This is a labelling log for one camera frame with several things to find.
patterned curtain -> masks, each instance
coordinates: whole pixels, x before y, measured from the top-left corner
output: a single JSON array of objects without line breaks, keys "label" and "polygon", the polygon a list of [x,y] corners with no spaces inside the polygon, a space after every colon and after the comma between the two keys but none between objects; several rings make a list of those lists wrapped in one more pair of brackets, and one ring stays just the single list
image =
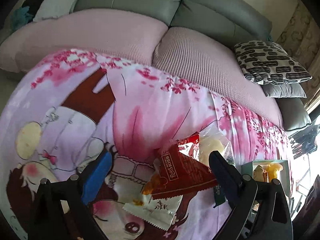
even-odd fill
[{"label": "patterned curtain", "polygon": [[276,43],[300,62],[313,77],[301,83],[307,95],[302,101],[310,113],[320,104],[320,29],[301,1]]}]

tiled floor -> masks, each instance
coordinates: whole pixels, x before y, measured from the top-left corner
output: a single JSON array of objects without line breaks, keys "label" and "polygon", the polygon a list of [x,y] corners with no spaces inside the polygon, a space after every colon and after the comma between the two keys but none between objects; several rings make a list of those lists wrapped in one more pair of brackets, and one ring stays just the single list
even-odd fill
[{"label": "tiled floor", "polygon": [[2,113],[2,110],[18,83],[19,81],[7,78],[4,72],[0,71],[0,113]]}]

black and white patterned pillow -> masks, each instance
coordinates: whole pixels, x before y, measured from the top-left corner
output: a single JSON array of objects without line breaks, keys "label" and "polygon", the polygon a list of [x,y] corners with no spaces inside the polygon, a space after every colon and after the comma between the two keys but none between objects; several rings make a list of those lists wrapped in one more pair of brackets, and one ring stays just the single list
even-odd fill
[{"label": "black and white patterned pillow", "polygon": [[271,41],[248,41],[234,46],[246,79],[260,84],[284,85],[311,79],[311,75],[284,49]]}]

open cardboard box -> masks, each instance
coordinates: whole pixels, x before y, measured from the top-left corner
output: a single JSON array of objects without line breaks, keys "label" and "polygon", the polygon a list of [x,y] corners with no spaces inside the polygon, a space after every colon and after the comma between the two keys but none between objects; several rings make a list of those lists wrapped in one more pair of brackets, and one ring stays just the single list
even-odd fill
[{"label": "open cardboard box", "polygon": [[290,197],[290,177],[289,177],[289,166],[287,160],[255,160],[246,164],[241,165],[241,174],[249,174],[251,177],[253,176],[254,169],[261,165],[262,168],[264,165],[268,165],[270,163],[279,163],[282,165],[283,170],[280,171],[280,177],[278,178],[283,187],[284,193]]}]

screw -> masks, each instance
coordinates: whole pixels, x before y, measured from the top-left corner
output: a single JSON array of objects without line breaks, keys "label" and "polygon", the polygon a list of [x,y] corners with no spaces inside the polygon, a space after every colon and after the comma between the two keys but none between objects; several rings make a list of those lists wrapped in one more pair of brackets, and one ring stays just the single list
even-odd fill
[{"label": "screw", "polygon": [[72,181],[76,181],[76,180],[79,179],[79,176],[78,176],[77,174],[73,174],[73,175],[70,176],[70,179],[71,179]]},{"label": "screw", "polygon": [[42,178],[42,179],[40,180],[40,184],[44,185],[44,184],[47,183],[47,181],[48,181],[47,178]]},{"label": "screw", "polygon": [[279,179],[273,179],[272,181],[273,181],[273,183],[276,184],[276,185],[279,185],[279,184],[280,184]]},{"label": "screw", "polygon": [[245,181],[250,181],[250,180],[251,180],[251,177],[250,177],[248,174],[242,175],[242,178],[243,178]]}]

